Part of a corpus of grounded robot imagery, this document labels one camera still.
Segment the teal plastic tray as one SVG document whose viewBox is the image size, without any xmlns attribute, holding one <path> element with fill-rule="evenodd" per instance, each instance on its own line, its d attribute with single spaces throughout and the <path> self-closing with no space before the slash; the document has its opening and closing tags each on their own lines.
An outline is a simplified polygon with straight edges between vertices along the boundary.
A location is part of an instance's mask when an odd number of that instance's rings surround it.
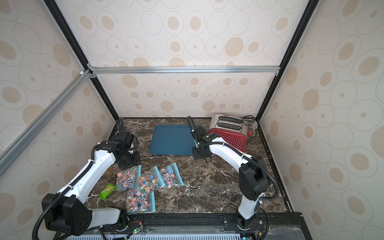
<svg viewBox="0 0 384 240">
<path fill-rule="evenodd" d="M 189 126 L 158 125 L 155 127 L 150 153 L 152 155 L 192 156 L 196 143 Z"/>
</svg>

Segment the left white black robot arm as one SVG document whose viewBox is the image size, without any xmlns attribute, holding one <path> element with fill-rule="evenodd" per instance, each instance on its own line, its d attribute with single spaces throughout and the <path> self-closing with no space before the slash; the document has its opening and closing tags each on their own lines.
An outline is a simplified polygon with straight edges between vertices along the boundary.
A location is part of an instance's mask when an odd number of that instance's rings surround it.
<svg viewBox="0 0 384 240">
<path fill-rule="evenodd" d="M 129 220 L 127 210 L 113 207 L 90 210 L 85 203 L 109 167 L 118 164 L 128 168 L 140 164 L 138 145 L 138 138 L 125 131 L 118 131 L 111 139 L 95 145 L 81 171 L 56 194 L 47 194 L 43 198 L 43 212 L 35 223 L 32 239 L 39 239 L 42 224 L 47 230 L 61 233 L 60 239 L 80 236 L 104 226 L 124 230 Z"/>
</svg>

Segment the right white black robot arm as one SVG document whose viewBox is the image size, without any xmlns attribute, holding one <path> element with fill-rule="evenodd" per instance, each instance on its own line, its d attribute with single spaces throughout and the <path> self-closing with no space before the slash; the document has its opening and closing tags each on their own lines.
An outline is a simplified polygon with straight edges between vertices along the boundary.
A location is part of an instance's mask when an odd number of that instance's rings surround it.
<svg viewBox="0 0 384 240">
<path fill-rule="evenodd" d="M 279 186 L 266 168 L 264 160 L 241 152 L 216 133 L 207 133 L 203 127 L 190 127 L 196 146 L 194 159 L 210 159 L 216 155 L 230 164 L 239 174 L 242 200 L 237 210 L 238 225 L 247 228 L 263 201 L 279 196 Z"/>
</svg>

